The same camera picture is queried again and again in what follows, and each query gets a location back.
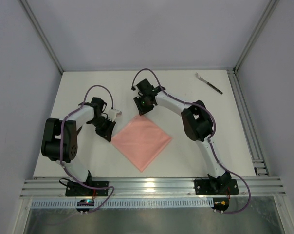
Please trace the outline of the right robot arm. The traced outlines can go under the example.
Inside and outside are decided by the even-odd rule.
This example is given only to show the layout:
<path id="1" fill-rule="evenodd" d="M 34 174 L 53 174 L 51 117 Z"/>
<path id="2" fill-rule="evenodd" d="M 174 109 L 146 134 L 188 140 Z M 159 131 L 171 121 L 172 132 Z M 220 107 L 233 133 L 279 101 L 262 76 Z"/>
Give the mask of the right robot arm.
<path id="1" fill-rule="evenodd" d="M 197 102 L 180 100 L 167 93 L 163 86 L 154 87 L 147 79 L 133 85 L 131 89 L 138 91 L 138 96 L 133 100 L 139 115 L 150 112 L 155 106 L 161 106 L 182 118 L 186 136 L 197 144 L 206 163 L 209 189 L 215 194 L 229 192 L 232 177 L 217 158 L 212 141 L 215 123 L 204 103 L 199 100 Z"/>

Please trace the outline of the pink satin napkin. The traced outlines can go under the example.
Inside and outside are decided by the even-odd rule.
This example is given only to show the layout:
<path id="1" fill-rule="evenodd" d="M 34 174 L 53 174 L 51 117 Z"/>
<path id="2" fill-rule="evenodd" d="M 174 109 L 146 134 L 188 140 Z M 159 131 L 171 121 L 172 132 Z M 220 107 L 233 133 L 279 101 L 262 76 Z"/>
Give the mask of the pink satin napkin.
<path id="1" fill-rule="evenodd" d="M 158 125 L 138 115 L 112 137 L 111 144 L 143 172 L 171 141 Z"/>

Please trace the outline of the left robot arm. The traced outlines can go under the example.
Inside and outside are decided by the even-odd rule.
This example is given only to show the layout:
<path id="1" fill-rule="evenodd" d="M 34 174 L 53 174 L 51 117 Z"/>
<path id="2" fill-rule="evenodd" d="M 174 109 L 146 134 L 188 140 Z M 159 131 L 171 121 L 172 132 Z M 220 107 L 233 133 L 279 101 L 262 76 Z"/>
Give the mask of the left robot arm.
<path id="1" fill-rule="evenodd" d="M 119 111 L 110 108 L 105 112 L 106 106 L 101 98 L 94 97 L 91 102 L 79 104 L 63 119 L 49 118 L 45 122 L 41 154 L 57 162 L 74 182 L 84 187 L 92 186 L 92 175 L 76 158 L 77 137 L 84 125 L 92 125 L 97 135 L 111 142 Z"/>

